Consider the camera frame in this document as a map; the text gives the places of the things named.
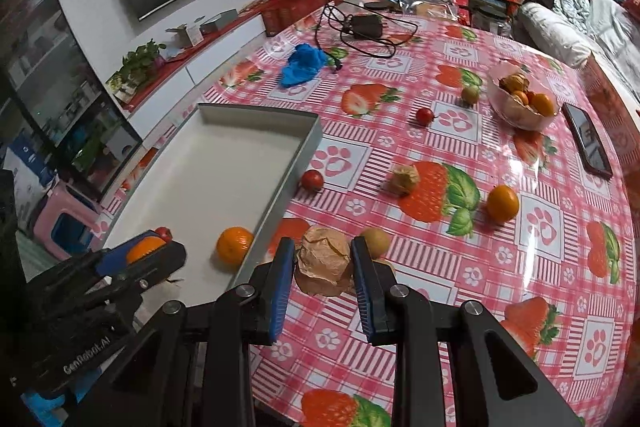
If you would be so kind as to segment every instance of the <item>pink bowl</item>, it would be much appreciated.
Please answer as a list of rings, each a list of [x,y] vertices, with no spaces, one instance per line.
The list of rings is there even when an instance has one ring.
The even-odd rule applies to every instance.
[[[527,77],[530,91],[548,94],[549,98],[551,98],[554,103],[553,116],[542,116],[536,113],[532,108],[522,105],[508,92],[500,89],[500,79],[513,73],[522,73]],[[524,73],[519,67],[505,60],[491,68],[487,73],[487,77],[489,79],[487,83],[487,95],[491,106],[505,122],[513,125],[514,127],[526,129],[528,131],[541,132],[554,121],[556,116],[558,116],[558,112],[560,111],[558,98],[551,90],[551,87],[546,83],[546,80],[542,81],[533,78],[530,74]]]

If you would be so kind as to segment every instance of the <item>red tomato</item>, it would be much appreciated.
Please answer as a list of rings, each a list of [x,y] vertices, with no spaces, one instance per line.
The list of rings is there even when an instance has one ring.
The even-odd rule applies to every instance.
[[[158,227],[154,230],[154,232],[156,232],[160,236],[160,239],[162,239],[165,243],[169,243],[174,238],[174,236],[171,234],[171,230],[169,230],[167,227]]]
[[[324,178],[322,178],[322,174],[320,172],[311,169],[310,171],[302,174],[302,178],[300,178],[300,185],[309,192],[320,192],[322,187],[324,187]]]
[[[427,107],[423,107],[422,109],[418,109],[415,113],[415,120],[418,121],[423,127],[427,127],[436,116],[433,114],[433,111]]]

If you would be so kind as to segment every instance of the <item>metal bolt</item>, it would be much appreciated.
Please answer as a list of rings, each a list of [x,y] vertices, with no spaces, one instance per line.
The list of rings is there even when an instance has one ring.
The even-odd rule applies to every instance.
[[[471,315],[479,315],[484,310],[484,307],[478,301],[467,301],[465,302],[465,312]]]
[[[409,295],[409,288],[407,288],[407,286],[405,286],[404,284],[394,284],[393,286],[391,286],[391,288],[389,288],[389,293],[391,293],[391,295],[393,295],[394,297],[403,299],[407,295]]]
[[[250,284],[241,284],[236,288],[236,294],[243,298],[251,297],[255,293],[255,288]]]
[[[180,301],[167,301],[162,305],[162,311],[167,315],[175,315],[182,308]]]

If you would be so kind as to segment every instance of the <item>green plant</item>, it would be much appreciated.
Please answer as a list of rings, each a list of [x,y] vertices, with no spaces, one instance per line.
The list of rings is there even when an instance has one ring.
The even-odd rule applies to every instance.
[[[122,67],[120,76],[130,80],[135,86],[141,86],[149,80],[148,75],[156,58],[160,55],[160,50],[166,48],[165,44],[156,44],[151,39],[146,44],[138,46],[135,51],[127,53],[122,57]]]

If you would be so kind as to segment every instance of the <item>pink plastic stool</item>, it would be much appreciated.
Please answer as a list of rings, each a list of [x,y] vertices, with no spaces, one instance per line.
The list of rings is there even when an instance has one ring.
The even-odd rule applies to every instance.
[[[69,231],[78,235],[76,245],[84,246],[84,242],[78,243],[80,237],[91,240],[91,229],[100,216],[102,208],[100,204],[87,198],[72,186],[63,181],[59,181],[54,188],[49,191],[49,199],[41,211],[33,227],[33,235],[42,245],[61,261],[68,259],[72,254],[82,253],[78,248],[67,251],[63,245],[56,240],[60,233]]]

